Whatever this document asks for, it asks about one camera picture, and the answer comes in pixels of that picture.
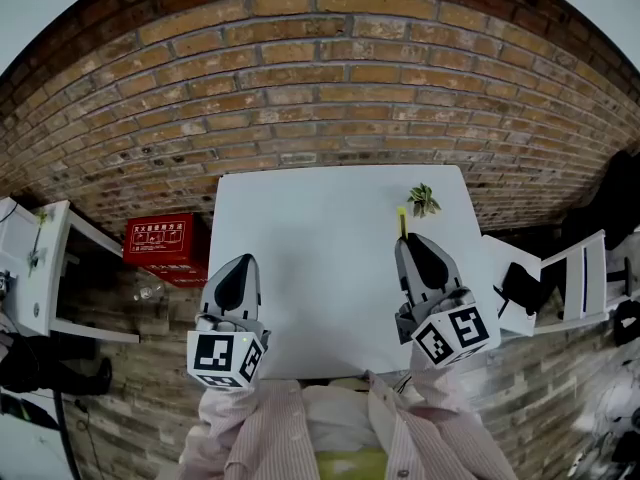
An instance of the brick wall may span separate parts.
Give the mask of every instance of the brick wall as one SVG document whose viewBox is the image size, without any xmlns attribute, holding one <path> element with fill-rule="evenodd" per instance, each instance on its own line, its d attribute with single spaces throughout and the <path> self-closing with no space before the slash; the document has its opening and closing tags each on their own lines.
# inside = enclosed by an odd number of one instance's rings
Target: brick wall
<svg viewBox="0 0 640 480">
<path fill-rule="evenodd" d="M 0 82 L 2 195 L 120 234 L 225 173 L 447 163 L 485 229 L 546 224 L 635 146 L 634 84 L 561 0 L 82 0 Z"/>
</svg>

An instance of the white table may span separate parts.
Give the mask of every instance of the white table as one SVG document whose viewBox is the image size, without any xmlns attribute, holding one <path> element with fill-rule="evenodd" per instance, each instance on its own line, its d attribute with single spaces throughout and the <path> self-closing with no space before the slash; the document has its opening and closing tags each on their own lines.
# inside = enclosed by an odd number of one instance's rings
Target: white table
<svg viewBox="0 0 640 480">
<path fill-rule="evenodd" d="M 31 273 L 26 262 L 19 267 L 4 310 L 17 324 L 45 336 L 58 331 L 100 340 L 139 343 L 140 337 L 136 334 L 87 327 L 56 316 L 58 286 L 71 227 L 116 256 L 122 257 L 122 248 L 71 211 L 69 201 L 59 201 L 42 209 L 49 218 L 42 224 L 37 237 L 38 264 Z"/>
<path fill-rule="evenodd" d="M 261 375 L 327 378 L 409 365 L 394 313 L 406 301 L 394 246 L 396 208 L 432 187 L 442 211 L 409 231 L 457 263 L 500 344 L 491 269 L 462 174 L 454 166 L 322 167 L 224 176 L 216 197 L 209 277 L 244 253 L 260 268 L 260 320 L 273 331 Z"/>
<path fill-rule="evenodd" d="M 517 263 L 522 266 L 531 277 L 536 281 L 540 281 L 540 273 L 542 271 L 540 258 L 489 235 L 483 236 L 482 240 L 493 264 L 491 271 L 492 288 L 494 286 L 502 288 L 502 281 L 504 281 L 511 263 Z M 512 300 L 508 301 L 506 307 L 504 307 L 504 299 L 495 290 L 493 291 L 493 298 L 493 307 L 498 311 L 502 329 L 524 336 L 533 336 L 536 325 L 535 314 L 528 316 L 525 308 Z"/>
</svg>

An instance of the red box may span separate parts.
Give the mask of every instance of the red box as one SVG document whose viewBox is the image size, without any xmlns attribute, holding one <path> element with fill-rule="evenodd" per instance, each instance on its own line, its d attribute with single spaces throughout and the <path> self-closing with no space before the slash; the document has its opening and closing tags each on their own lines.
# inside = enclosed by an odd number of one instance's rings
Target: red box
<svg viewBox="0 0 640 480">
<path fill-rule="evenodd" d="M 209 230 L 192 213 L 130 219 L 123 260 L 174 286 L 203 287 L 210 240 Z"/>
</svg>

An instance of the yellow object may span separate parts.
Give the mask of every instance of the yellow object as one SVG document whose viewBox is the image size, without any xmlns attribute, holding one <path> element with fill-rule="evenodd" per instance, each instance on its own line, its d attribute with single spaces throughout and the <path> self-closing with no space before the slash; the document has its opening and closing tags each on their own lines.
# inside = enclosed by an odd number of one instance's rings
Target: yellow object
<svg viewBox="0 0 640 480">
<path fill-rule="evenodd" d="M 404 206 L 398 206 L 398 237 L 406 240 L 408 233 L 407 209 Z"/>
<path fill-rule="evenodd" d="M 384 480 L 387 454 L 382 449 L 316 453 L 321 480 Z"/>
</svg>

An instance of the green leaves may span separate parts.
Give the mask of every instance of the green leaves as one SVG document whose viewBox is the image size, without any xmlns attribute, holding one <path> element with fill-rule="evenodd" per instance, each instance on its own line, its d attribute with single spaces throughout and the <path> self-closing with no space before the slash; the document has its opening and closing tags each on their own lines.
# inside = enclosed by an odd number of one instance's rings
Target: green leaves
<svg viewBox="0 0 640 480">
<path fill-rule="evenodd" d="M 408 203 L 413 203 L 413 216 L 425 217 L 428 213 L 434 214 L 440 211 L 438 201 L 433 198 L 433 190 L 424 183 L 419 187 L 413 187 L 410 191 Z"/>
</svg>

